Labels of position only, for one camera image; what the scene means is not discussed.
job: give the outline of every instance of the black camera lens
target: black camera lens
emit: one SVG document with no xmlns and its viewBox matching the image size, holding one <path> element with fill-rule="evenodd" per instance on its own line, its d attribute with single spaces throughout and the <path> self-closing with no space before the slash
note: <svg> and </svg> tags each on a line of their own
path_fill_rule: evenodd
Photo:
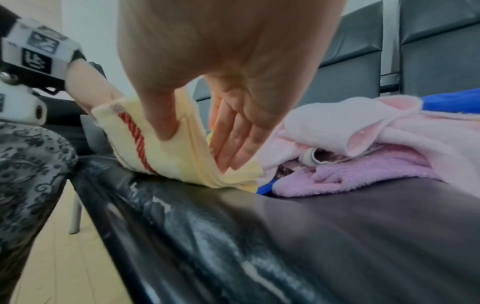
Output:
<svg viewBox="0 0 480 304">
<path fill-rule="evenodd" d="M 42 118 L 42 115 L 44 114 L 44 109 L 41 106 L 37 106 L 35 114 L 37 119 Z"/>
</svg>

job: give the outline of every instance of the gray floral trousers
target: gray floral trousers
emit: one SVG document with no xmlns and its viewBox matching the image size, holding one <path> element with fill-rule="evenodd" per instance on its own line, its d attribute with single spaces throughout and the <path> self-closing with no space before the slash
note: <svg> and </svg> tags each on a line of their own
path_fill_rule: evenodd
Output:
<svg viewBox="0 0 480 304">
<path fill-rule="evenodd" d="M 62 136 L 0 122 L 0 304 L 8 304 L 33 242 L 77 162 Z"/>
</svg>

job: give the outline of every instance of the blue cloth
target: blue cloth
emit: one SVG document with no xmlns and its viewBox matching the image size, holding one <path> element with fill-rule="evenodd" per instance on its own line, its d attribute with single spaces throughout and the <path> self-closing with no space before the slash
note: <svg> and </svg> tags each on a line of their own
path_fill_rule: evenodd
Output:
<svg viewBox="0 0 480 304">
<path fill-rule="evenodd" d="M 480 89 L 422 97 L 427 111 L 480 114 Z"/>
<path fill-rule="evenodd" d="M 276 181 L 278 181 L 278 178 L 274 178 L 270 183 L 259 187 L 256 193 L 260 195 L 269 194 L 272 191 L 272 187 Z"/>
</svg>

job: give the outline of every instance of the chair leg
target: chair leg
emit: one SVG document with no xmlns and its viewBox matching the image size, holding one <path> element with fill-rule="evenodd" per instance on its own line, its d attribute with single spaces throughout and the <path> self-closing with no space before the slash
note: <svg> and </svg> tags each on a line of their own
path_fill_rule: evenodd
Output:
<svg viewBox="0 0 480 304">
<path fill-rule="evenodd" d="M 82 202 L 79 195 L 75 193 L 73 201 L 73 212 L 71 214 L 71 224 L 69 234 L 76 234 L 80 231 L 80 218 L 82 217 Z"/>
</svg>

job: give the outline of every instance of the folded yellow cloth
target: folded yellow cloth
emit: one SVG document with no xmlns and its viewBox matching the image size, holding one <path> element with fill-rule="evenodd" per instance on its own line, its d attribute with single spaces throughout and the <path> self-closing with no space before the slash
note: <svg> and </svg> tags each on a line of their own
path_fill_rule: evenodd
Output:
<svg viewBox="0 0 480 304">
<path fill-rule="evenodd" d="M 198 107 L 183 89 L 176 90 L 175 100 L 178 130 L 168 141 L 157 139 L 137 97 L 95 107 L 92 114 L 106 132 L 119 162 L 132 171 L 210 188 L 256 192 L 255 178 L 263 175 L 257 161 L 252 159 L 239 170 L 221 174 L 208 147 Z"/>
</svg>

